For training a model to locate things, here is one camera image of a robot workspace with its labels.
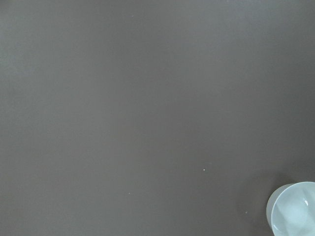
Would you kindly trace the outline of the white paper bowl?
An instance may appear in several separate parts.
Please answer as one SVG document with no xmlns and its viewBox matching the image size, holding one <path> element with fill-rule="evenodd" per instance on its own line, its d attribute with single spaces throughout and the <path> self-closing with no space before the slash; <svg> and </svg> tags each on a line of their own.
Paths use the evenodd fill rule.
<svg viewBox="0 0 315 236">
<path fill-rule="evenodd" d="M 266 218 L 275 236 L 315 234 L 315 183 L 286 184 L 268 199 Z"/>
</svg>

